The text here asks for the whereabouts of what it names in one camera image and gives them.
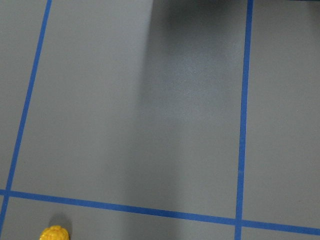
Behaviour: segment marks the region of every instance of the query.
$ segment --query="round yellow object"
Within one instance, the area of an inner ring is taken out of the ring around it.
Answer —
[[[69,234],[63,227],[56,225],[43,230],[39,240],[69,240]]]

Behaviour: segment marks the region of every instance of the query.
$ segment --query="gray floor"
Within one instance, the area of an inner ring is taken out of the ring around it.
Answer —
[[[0,4],[0,190],[45,6]],[[246,14],[239,0],[53,1],[12,190],[234,219]],[[319,22],[320,2],[254,1],[245,220],[320,229]],[[235,231],[11,197],[1,240],[52,224],[74,240]],[[320,236],[244,227],[242,239]]]

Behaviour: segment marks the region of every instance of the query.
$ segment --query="diagonal blue line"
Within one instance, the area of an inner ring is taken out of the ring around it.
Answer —
[[[242,226],[247,228],[266,229],[266,230],[275,230],[275,231],[282,231],[282,232],[289,232],[289,233],[320,236],[320,229],[312,228],[312,227],[292,226],[292,225],[285,225],[285,224],[249,221],[249,220],[242,220]]]
[[[253,4],[254,4],[253,0],[248,0],[247,10],[246,10],[234,240],[241,240],[241,231],[242,231],[241,223],[242,223],[243,200],[244,200],[247,101],[248,101],[248,82],[249,82],[249,67],[250,67],[250,44],[251,44]]]
[[[153,208],[146,208],[146,207],[105,203],[105,202],[98,202],[98,201],[80,200],[80,199],[74,199],[74,198],[33,194],[33,193],[26,193],[26,192],[19,192],[19,191],[11,191],[10,196],[16,197],[16,198],[22,198],[22,199],[50,202],[50,203],[75,205],[75,206],[81,206],[81,207],[113,210],[113,211],[144,214],[144,215],[153,215],[153,216],[175,218],[175,219],[193,220],[193,221],[215,223],[215,224],[226,224],[226,225],[235,224],[234,219],[226,218],[226,217],[209,216],[209,215],[201,215],[201,214],[178,212],[178,211],[168,211],[168,210],[153,209]]]
[[[9,175],[8,175],[7,182],[6,182],[6,187],[5,187],[5,190],[8,191],[8,192],[11,190],[12,183],[13,183],[13,180],[14,180],[14,175],[15,175],[16,165],[17,165],[17,161],[18,161],[20,145],[21,145],[21,141],[22,141],[22,137],[23,137],[23,133],[24,133],[26,120],[27,120],[27,115],[28,115],[28,109],[29,109],[29,105],[30,105],[31,95],[32,95],[32,91],[33,91],[33,88],[34,88],[34,83],[35,83],[35,79],[36,79],[36,74],[37,74],[37,69],[38,69],[41,49],[42,49],[42,45],[43,45],[43,42],[44,42],[46,26],[47,26],[47,22],[48,22],[48,18],[49,18],[51,2],[52,2],[52,0],[47,0],[46,6],[45,6],[45,10],[44,10],[44,15],[43,15],[43,19],[42,19],[39,39],[38,39],[36,52],[35,52],[35,56],[34,56],[32,71],[31,71],[30,80],[29,80],[29,85],[28,85],[28,89],[27,89],[27,92],[26,92],[26,96],[25,96],[25,101],[24,101],[24,106],[23,106],[23,110],[22,110],[20,125],[19,125],[17,136],[16,136],[16,141],[15,141],[15,145],[14,145],[14,150],[13,150],[13,155],[12,155]],[[1,213],[0,213],[0,237],[1,237],[2,228],[3,228],[3,225],[4,225],[4,221],[5,221],[8,202],[9,202],[9,195],[5,193],[4,194],[4,199],[3,199],[3,202],[2,202]]]

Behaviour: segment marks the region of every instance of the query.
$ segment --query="yellow fruit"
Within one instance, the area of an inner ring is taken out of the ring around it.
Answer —
[[[56,225],[43,230],[39,240],[69,240],[69,234],[63,227]]]

